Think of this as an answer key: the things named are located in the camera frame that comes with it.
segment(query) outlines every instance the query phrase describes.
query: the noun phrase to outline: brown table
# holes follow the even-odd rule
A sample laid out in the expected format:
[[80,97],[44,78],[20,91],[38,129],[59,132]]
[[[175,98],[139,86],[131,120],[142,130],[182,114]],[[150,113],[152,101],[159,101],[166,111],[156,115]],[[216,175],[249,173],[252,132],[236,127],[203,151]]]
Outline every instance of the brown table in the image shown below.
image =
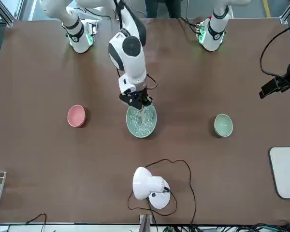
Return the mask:
[[[146,65],[159,86],[150,92],[158,113],[154,134],[133,137],[118,98],[117,73],[107,45],[117,22],[100,25],[85,54],[68,45],[59,22],[15,22],[0,53],[0,170],[7,171],[0,222],[137,223],[127,208],[135,169],[162,158],[191,166],[198,224],[281,224],[290,201],[275,192],[268,149],[290,146],[290,90],[260,100],[271,77],[261,73],[266,43],[284,27],[278,19],[230,20],[223,46],[206,52],[177,20],[145,21]],[[290,39],[268,49],[264,68],[283,74]],[[67,123],[73,104],[87,109],[84,128]],[[231,137],[213,135],[213,118],[228,114]],[[178,200],[158,223],[187,224],[193,198],[184,164],[150,168]],[[131,206],[146,207],[135,200]],[[170,212],[174,202],[162,212]]]

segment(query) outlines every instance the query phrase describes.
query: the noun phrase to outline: lamp base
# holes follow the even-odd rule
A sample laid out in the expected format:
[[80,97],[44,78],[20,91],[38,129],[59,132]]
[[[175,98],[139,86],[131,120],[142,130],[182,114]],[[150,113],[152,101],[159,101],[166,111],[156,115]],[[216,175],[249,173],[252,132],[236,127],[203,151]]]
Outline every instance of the lamp base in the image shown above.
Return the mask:
[[[164,186],[170,189],[170,186],[166,180],[164,181]],[[163,192],[163,193],[156,193],[153,192],[149,195],[149,201],[151,205],[156,209],[163,209],[166,207],[170,201],[171,193],[170,192]]]

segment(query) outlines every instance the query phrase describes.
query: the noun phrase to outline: white mat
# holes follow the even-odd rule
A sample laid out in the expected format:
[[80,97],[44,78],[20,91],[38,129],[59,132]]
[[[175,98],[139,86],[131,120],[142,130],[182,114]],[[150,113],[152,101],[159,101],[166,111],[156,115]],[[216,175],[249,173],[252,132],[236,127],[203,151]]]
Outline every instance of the white mat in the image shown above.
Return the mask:
[[273,147],[270,160],[278,195],[290,199],[290,147]]

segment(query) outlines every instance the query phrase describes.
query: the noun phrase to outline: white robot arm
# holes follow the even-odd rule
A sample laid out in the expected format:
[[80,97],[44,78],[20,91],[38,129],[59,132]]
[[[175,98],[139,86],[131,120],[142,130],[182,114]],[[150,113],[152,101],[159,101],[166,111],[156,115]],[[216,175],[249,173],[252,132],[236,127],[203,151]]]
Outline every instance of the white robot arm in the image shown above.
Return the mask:
[[[96,22],[81,20],[76,10],[68,6],[71,2],[72,0],[40,0],[44,13],[62,22],[73,49],[77,53],[84,53],[93,45]],[[112,6],[111,0],[77,0],[77,3],[83,8],[90,9],[98,6]]]
[[216,51],[222,43],[230,19],[229,5],[245,6],[252,0],[216,0],[213,14],[197,25],[197,40],[208,51]]
[[152,98],[147,94],[146,63],[143,47],[146,28],[123,0],[114,0],[120,20],[120,31],[110,40],[108,52],[112,63],[125,72],[119,79],[119,98],[139,110],[149,106]]

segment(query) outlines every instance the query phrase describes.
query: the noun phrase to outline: lamp head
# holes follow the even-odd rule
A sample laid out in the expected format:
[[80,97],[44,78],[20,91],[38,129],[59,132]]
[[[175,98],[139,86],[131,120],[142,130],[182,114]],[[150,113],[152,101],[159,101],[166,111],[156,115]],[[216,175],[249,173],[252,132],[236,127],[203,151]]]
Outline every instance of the lamp head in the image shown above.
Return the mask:
[[164,179],[161,176],[152,176],[144,167],[137,168],[134,173],[132,188],[138,200],[145,199],[152,192],[162,193],[165,190],[164,185]]

